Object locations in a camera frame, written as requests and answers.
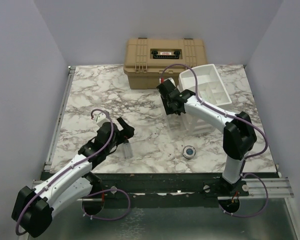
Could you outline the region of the black cap clear bottle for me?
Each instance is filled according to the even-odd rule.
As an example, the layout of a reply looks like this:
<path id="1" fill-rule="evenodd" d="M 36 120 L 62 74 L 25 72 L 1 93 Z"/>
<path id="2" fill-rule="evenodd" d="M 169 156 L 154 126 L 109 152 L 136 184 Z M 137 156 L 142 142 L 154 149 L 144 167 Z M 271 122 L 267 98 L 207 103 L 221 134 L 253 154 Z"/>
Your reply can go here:
<path id="1" fill-rule="evenodd" d="M 123 143 L 123 153 L 125 159 L 130 159 L 133 157 L 132 147 L 128 140 L 125 140 Z"/>

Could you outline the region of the white plastic drawer organizer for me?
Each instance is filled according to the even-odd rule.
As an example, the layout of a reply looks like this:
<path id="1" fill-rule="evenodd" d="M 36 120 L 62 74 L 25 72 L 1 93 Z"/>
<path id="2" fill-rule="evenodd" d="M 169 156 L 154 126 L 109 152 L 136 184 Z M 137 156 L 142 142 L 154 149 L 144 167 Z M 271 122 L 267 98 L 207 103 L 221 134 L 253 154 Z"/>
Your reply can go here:
<path id="1" fill-rule="evenodd" d="M 200 65 L 181 72 L 177 86 L 180 92 L 185 89 L 195 91 L 194 76 L 197 76 L 200 98 L 225 110 L 231 108 L 232 100 L 214 64 Z M 189 135 L 205 134 L 215 130 L 212 125 L 189 114 L 182 114 L 181 119 Z"/>

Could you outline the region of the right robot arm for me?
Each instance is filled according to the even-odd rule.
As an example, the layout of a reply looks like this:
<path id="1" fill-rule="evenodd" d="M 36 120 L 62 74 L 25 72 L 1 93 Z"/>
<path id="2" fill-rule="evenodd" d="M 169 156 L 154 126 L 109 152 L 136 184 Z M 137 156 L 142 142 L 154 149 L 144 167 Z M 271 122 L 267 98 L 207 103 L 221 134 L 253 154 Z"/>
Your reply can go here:
<path id="1" fill-rule="evenodd" d="M 230 196 L 238 189 L 237 181 L 243 171 L 245 157 L 252 150 L 257 136 L 250 116 L 245 112 L 236 114 L 204 101 L 195 92 L 180 92 L 171 79 L 157 86 L 167 115 L 188 114 L 210 124 L 223 134 L 223 150 L 226 153 L 223 181 L 219 189 Z"/>

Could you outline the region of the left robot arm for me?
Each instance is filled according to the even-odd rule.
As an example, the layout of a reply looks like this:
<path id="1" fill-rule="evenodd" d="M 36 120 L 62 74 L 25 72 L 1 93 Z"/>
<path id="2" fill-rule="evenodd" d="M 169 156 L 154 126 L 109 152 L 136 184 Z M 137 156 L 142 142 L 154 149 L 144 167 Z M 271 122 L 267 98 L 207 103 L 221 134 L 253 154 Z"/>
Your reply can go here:
<path id="1" fill-rule="evenodd" d="M 135 129 L 121 117 L 117 122 L 122 129 L 111 120 L 98 121 L 96 136 L 84 144 L 65 167 L 35 187 L 25 186 L 18 192 L 11 214 L 18 236 L 28 233 L 36 238 L 68 205 L 81 198 L 103 197 L 107 193 L 92 170 L 135 134 Z"/>

